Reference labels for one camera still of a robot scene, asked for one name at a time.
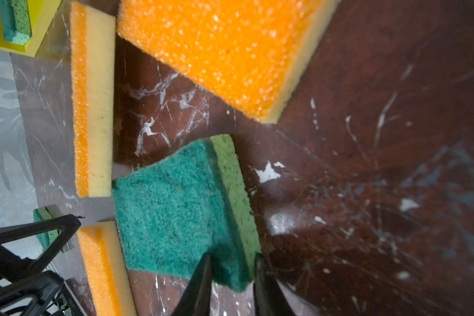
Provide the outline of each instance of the yellow box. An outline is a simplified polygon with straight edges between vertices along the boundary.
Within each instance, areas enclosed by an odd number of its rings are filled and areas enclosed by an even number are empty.
[[[61,2],[62,0],[28,0],[32,37],[24,45],[9,43],[3,39],[2,22],[0,20],[0,50],[35,57],[51,24],[52,17]]]

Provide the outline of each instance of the gray patterned surface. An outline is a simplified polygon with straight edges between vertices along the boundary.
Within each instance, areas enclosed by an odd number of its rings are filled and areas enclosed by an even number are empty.
[[[0,51],[0,227],[32,222],[35,208],[37,198],[11,55]],[[21,257],[35,258],[42,251],[36,237],[6,247]]]

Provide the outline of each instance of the marble countertop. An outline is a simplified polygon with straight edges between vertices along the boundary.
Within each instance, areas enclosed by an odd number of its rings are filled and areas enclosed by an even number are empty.
[[[88,224],[114,204],[76,196],[69,6],[37,58],[12,59],[38,203]],[[474,314],[474,0],[342,1],[277,125],[120,38],[115,67],[114,177],[232,135],[297,315]],[[78,248],[56,265],[94,314]],[[128,273],[139,316],[170,314],[187,284]],[[214,316],[253,310],[251,288],[213,287]]]

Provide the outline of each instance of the green foam layer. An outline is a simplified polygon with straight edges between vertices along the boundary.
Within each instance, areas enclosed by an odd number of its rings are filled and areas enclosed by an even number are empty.
[[[0,0],[3,38],[24,45],[32,36],[27,0]]]
[[[237,155],[235,154],[234,142],[230,135],[213,136],[211,141],[218,157],[221,180],[225,185],[234,219],[238,226],[250,275],[254,279],[256,253],[261,252],[260,240],[256,231],[255,219],[253,216],[250,216],[251,205],[244,188],[244,179],[240,172]]]
[[[33,221],[43,221],[52,219],[51,214],[47,211],[45,207],[39,207],[33,211]],[[51,243],[55,241],[58,237],[58,231],[48,231],[46,233],[37,234],[37,239],[42,245],[42,249],[46,250]]]
[[[252,281],[260,244],[230,136],[116,180],[113,196],[127,268],[190,278],[209,251],[216,282],[241,292]]]

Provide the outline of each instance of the yellow sponge layer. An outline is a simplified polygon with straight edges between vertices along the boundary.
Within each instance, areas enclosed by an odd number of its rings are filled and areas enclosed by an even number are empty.
[[[70,20],[77,194],[111,196],[116,19],[72,2]]]
[[[116,223],[106,221],[77,231],[98,316],[136,316]]]
[[[118,34],[220,96],[276,123],[337,0],[122,0]]]

